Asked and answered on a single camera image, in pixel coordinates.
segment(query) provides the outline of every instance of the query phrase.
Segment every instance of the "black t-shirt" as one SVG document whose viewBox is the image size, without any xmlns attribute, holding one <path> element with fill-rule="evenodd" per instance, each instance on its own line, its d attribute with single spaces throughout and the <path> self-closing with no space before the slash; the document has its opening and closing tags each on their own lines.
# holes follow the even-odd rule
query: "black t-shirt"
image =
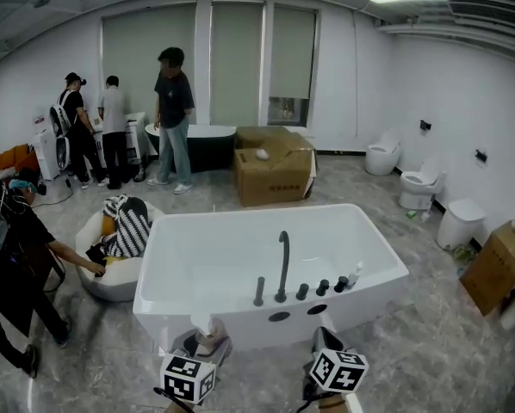
<svg viewBox="0 0 515 413">
<path fill-rule="evenodd" d="M 7 220 L 11 230 L 17 235 L 18 241 L 38 245 L 53 242 L 53 235 L 35 215 L 34 210 L 30 208 L 24 196 L 22 196 L 22 192 L 14 190 L 13 194 L 15 196 L 9 202 L 10 210 L 8 210 Z"/>
<path fill-rule="evenodd" d="M 178 126 L 184 120 L 185 110 L 195 107 L 190 90 L 189 79 L 179 72 L 175 78 L 166 78 L 158 74 L 154 91 L 160 100 L 160 125 L 165 128 Z"/>
<path fill-rule="evenodd" d="M 62 99 L 66 96 L 66 93 L 68 93 L 68 89 L 66 89 L 64 92 L 60 94 L 59 104 L 62 102 Z M 68 115 L 68 119 L 70 120 L 70 123 L 72 125 L 74 124 L 76 116 L 78 116 L 76 109 L 79 107 L 82 108 L 83 106 L 84 99 L 82 98 L 81 94 L 77 90 L 73 90 L 66 98 L 64 106 L 62 106 L 66 114 Z"/>
</svg>

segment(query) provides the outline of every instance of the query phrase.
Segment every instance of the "roller blind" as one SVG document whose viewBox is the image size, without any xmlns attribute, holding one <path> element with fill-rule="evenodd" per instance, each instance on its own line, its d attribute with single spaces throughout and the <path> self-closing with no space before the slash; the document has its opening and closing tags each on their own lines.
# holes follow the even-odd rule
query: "roller blind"
<svg viewBox="0 0 515 413">
<path fill-rule="evenodd" d="M 182 67 L 194 95 L 195 4 L 168 6 L 105 18 L 102 22 L 104 80 L 120 79 L 130 112 L 156 112 L 154 85 L 160 70 L 158 55 L 167 47 L 183 49 Z"/>
<path fill-rule="evenodd" d="M 263 11 L 264 6 L 259 3 L 213 5 L 212 124 L 258 124 Z"/>
<path fill-rule="evenodd" d="M 275 6 L 270 96 L 309 98 L 315 13 Z"/>
</svg>

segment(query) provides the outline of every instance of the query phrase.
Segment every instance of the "freestanding bathtub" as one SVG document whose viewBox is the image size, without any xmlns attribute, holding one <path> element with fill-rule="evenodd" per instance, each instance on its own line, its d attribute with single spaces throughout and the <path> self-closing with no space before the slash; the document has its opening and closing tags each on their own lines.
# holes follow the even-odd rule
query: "freestanding bathtub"
<svg viewBox="0 0 515 413">
<path fill-rule="evenodd" d="M 290 261 L 287 298 L 277 303 L 281 231 L 289 235 Z M 357 284 L 336 293 L 338 277 L 359 262 L 364 269 Z M 264 303 L 257 307 L 259 276 L 265 277 Z M 195 328 L 191 315 L 219 318 L 237 349 L 260 348 L 311 339 L 319 326 L 341 331 L 374 319 L 401 295 L 407 276 L 355 205 L 166 215 L 152 225 L 133 313 L 164 350 Z M 330 288 L 320 297 L 323 279 Z M 303 301 L 295 297 L 301 283 L 309 285 Z"/>
<path fill-rule="evenodd" d="M 145 127 L 146 135 L 154 150 L 160 152 L 160 133 L 154 124 Z M 193 173 L 220 170 L 231 166 L 233 162 L 234 135 L 236 127 L 205 126 L 189 124 L 187 146 L 189 147 L 190 169 Z"/>
</svg>

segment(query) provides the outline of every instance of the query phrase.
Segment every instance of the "hand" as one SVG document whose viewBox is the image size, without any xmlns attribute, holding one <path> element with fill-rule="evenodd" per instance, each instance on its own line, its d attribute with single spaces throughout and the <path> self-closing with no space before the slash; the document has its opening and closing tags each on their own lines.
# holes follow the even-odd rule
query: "hand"
<svg viewBox="0 0 515 413">
<path fill-rule="evenodd" d="M 102 277 L 106 273 L 106 268 L 104 266 L 94 262 L 89 262 L 85 268 L 98 277 Z"/>
</svg>

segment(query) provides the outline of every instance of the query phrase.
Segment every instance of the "cardboard box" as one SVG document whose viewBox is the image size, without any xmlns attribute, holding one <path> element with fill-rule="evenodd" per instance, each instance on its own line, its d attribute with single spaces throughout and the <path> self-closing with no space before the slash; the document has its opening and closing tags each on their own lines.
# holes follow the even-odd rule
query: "cardboard box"
<svg viewBox="0 0 515 413">
<path fill-rule="evenodd" d="M 286 138 L 291 132 L 282 126 L 237 127 L 235 148 L 259 148 L 267 139 Z"/>
<path fill-rule="evenodd" d="M 269 136 L 260 148 L 269 153 L 263 161 L 257 148 L 234 151 L 234 174 L 244 207 L 301 200 L 316 177 L 315 149 L 298 133 Z"/>
<path fill-rule="evenodd" d="M 484 316 L 515 287 L 515 232 L 511 222 L 491 233 L 461 283 Z"/>
</svg>

